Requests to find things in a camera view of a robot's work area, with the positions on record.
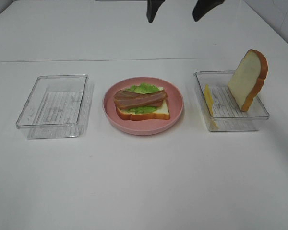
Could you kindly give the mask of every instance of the clear plastic container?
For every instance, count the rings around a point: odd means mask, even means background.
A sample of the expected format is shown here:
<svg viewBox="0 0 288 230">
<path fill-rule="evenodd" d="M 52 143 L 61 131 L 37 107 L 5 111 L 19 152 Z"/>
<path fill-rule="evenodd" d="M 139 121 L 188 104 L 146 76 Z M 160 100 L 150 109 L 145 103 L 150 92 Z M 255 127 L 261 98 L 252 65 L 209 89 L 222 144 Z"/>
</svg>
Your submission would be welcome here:
<svg viewBox="0 0 288 230">
<path fill-rule="evenodd" d="M 269 119 L 269 113 L 256 96 L 247 112 L 242 112 L 227 84 L 234 71 L 197 72 L 194 74 L 196 95 L 202 107 L 202 113 L 209 131 L 257 131 Z M 214 99 L 213 116 L 210 115 L 204 98 L 205 85 Z"/>
<path fill-rule="evenodd" d="M 38 77 L 16 127 L 27 139 L 77 137 L 87 129 L 93 89 L 87 75 Z"/>
</svg>

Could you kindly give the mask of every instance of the toast slice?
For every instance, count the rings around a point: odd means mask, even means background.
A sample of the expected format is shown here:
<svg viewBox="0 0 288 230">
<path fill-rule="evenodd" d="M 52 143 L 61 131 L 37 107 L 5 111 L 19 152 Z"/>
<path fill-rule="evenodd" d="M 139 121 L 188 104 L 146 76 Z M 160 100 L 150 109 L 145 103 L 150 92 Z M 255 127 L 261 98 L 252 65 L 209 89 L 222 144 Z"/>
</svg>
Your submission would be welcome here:
<svg viewBox="0 0 288 230">
<path fill-rule="evenodd" d="M 268 63 L 258 50 L 248 50 L 231 77 L 228 87 L 241 111 L 248 111 L 264 85 Z"/>
<path fill-rule="evenodd" d="M 163 119 L 169 120 L 169 110 L 167 99 L 163 100 L 162 105 L 157 108 L 155 111 L 146 114 L 136 114 L 135 112 L 129 112 L 128 110 L 121 110 L 116 106 L 117 115 L 122 120 L 132 120 L 132 121 L 142 121 L 148 119 Z"/>
</svg>

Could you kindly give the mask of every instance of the pink plate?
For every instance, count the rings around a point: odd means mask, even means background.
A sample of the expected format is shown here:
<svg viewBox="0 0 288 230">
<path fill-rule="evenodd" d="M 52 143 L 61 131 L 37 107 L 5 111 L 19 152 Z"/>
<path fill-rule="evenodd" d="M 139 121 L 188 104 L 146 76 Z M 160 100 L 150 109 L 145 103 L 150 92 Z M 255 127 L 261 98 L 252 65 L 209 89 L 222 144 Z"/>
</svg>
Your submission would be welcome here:
<svg viewBox="0 0 288 230">
<path fill-rule="evenodd" d="M 117 115 L 113 101 L 114 94 L 118 90 L 129 88 L 132 85 L 140 85 L 141 83 L 148 83 L 164 88 L 168 94 L 169 120 L 125 121 Z M 165 80 L 152 77 L 136 77 L 122 80 L 113 85 L 104 96 L 103 108 L 108 120 L 117 129 L 134 135 L 151 135 L 160 133 L 175 124 L 183 110 L 183 98 L 180 91 Z"/>
</svg>

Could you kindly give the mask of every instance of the white bread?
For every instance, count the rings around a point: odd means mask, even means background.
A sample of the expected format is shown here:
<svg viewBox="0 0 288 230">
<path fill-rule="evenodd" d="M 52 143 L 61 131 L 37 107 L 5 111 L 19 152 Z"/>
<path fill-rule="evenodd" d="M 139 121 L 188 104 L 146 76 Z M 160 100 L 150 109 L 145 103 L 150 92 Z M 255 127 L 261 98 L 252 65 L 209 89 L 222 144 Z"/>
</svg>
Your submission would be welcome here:
<svg viewBox="0 0 288 230">
<path fill-rule="evenodd" d="M 116 106 L 117 115 L 123 120 L 142 121 L 148 119 L 163 119 L 169 120 L 169 111 L 167 100 L 163 100 L 163 104 L 152 113 L 135 114 L 135 112 L 128 112 L 128 110 L 121 110 Z"/>
<path fill-rule="evenodd" d="M 231 77 L 228 87 L 241 111 L 248 111 L 268 74 L 268 63 L 257 50 L 248 50 Z"/>
</svg>

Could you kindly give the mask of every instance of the yellow cheese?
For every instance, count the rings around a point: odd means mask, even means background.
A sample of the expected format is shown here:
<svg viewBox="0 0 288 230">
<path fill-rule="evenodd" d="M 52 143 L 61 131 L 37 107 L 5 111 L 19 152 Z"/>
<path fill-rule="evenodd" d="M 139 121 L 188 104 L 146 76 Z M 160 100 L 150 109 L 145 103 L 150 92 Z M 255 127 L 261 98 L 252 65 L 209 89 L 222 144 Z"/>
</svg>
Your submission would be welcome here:
<svg viewBox="0 0 288 230">
<path fill-rule="evenodd" d="M 209 85 L 205 85 L 204 97 L 205 97 L 206 103 L 208 105 L 210 115 L 213 116 L 213 109 L 212 108 L 213 108 L 214 100 L 213 100 L 211 91 L 209 89 Z"/>
</svg>

